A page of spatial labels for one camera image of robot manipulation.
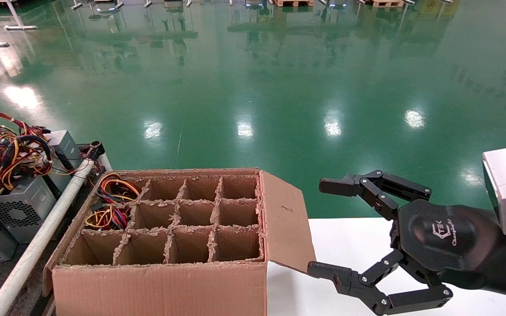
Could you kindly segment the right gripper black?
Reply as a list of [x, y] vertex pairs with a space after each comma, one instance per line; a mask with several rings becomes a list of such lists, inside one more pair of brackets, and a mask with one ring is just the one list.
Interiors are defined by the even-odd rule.
[[[502, 232], [494, 214], [464, 205], [428, 202], [432, 189], [382, 170], [342, 179], [321, 178], [319, 191], [345, 197], [359, 196], [388, 221], [397, 220], [399, 247], [426, 276], [428, 288], [386, 295], [377, 284], [405, 257], [393, 250], [363, 273], [311, 261], [307, 273], [330, 280], [337, 293], [362, 301], [375, 315], [395, 315], [437, 309], [452, 299], [452, 291], [438, 278], [460, 288], [486, 288], [485, 264]], [[399, 204], [390, 196], [410, 202]]]

